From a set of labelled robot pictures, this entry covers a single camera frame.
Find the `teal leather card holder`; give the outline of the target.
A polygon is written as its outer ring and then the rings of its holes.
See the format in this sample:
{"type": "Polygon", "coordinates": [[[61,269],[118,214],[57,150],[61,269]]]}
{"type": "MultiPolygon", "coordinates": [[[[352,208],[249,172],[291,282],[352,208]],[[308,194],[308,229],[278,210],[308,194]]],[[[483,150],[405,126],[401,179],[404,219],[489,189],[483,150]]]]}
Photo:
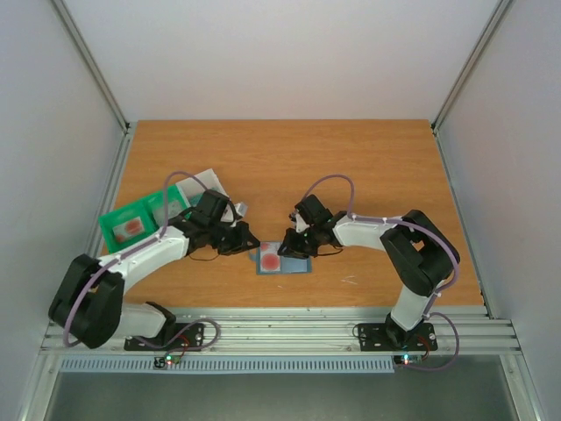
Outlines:
{"type": "Polygon", "coordinates": [[[261,273],[259,271],[259,250],[260,247],[248,252],[250,260],[255,264],[257,275],[303,275],[312,272],[310,259],[301,260],[296,258],[280,257],[281,270],[279,273],[261,273]]]}

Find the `red white card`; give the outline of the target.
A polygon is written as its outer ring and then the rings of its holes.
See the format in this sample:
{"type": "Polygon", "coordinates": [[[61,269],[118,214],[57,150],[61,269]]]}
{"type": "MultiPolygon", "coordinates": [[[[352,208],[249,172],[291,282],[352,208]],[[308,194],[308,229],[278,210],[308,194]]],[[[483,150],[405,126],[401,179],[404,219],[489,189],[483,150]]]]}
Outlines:
{"type": "Polygon", "coordinates": [[[146,230],[140,217],[132,218],[112,228],[113,236],[118,244],[132,240],[146,230]]]}
{"type": "Polygon", "coordinates": [[[259,271],[261,273],[279,273],[281,257],[278,255],[279,242],[263,242],[259,250],[259,271]]]}

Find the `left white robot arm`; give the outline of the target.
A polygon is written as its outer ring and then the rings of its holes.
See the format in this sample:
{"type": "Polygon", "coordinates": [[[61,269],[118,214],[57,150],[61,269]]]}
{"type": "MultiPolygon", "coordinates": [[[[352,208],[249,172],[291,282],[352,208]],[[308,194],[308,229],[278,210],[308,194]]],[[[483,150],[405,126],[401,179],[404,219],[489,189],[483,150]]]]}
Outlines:
{"type": "Polygon", "coordinates": [[[125,293],[148,275],[204,247],[229,256],[260,246],[229,197],[215,190],[168,218],[155,233],[134,246],[99,258],[74,258],[47,315],[62,327],[66,347],[90,349],[117,335],[152,349],[169,348],[183,330],[165,307],[124,303],[125,293]]]}

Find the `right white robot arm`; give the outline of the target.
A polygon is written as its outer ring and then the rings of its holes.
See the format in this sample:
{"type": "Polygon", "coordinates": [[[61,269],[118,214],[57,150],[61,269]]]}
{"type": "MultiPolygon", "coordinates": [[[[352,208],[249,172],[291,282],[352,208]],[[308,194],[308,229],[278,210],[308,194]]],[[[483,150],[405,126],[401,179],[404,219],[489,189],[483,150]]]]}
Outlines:
{"type": "Polygon", "coordinates": [[[349,211],[333,214],[311,195],[295,206],[291,220],[294,226],[286,230],[280,256],[315,258],[322,246],[356,246],[387,254],[402,283],[384,327],[385,337],[394,348],[409,346],[416,340],[432,304],[458,278],[457,249],[419,210],[393,218],[366,217],[349,211]]]}

